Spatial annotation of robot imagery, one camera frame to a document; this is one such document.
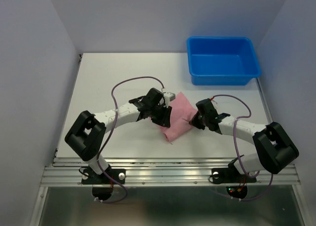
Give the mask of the pink t-shirt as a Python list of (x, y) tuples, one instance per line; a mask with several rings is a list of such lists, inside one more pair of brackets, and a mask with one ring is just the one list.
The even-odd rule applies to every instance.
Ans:
[(182, 92), (176, 94), (175, 99), (170, 102), (170, 106), (172, 107), (170, 127), (159, 126), (159, 128), (166, 141), (173, 142), (193, 128), (189, 122), (197, 110), (190, 104)]

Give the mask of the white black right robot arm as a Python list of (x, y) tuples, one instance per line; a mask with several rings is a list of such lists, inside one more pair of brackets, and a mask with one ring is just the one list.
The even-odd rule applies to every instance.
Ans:
[[(276, 175), (299, 156), (299, 150), (277, 122), (254, 124), (243, 121), (243, 117), (219, 114), (210, 98), (197, 102), (196, 107), (197, 113), (190, 120), (191, 126), (200, 130), (208, 128), (220, 135), (233, 137), (237, 157), (226, 169), (232, 181), (239, 181), (244, 176), (255, 178), (255, 175), (249, 173), (263, 170)], [(237, 139), (253, 144), (256, 153), (240, 155)]]

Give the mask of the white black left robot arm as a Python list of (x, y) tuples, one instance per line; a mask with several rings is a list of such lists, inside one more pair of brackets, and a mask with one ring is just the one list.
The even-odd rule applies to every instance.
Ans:
[(106, 183), (110, 165), (99, 154), (104, 135), (122, 125), (147, 118), (169, 128), (172, 111), (169, 103), (174, 99), (175, 94), (171, 92), (151, 88), (145, 96), (131, 99), (115, 109), (95, 114), (83, 111), (67, 132), (65, 142), (93, 171), (93, 178), (98, 183)]

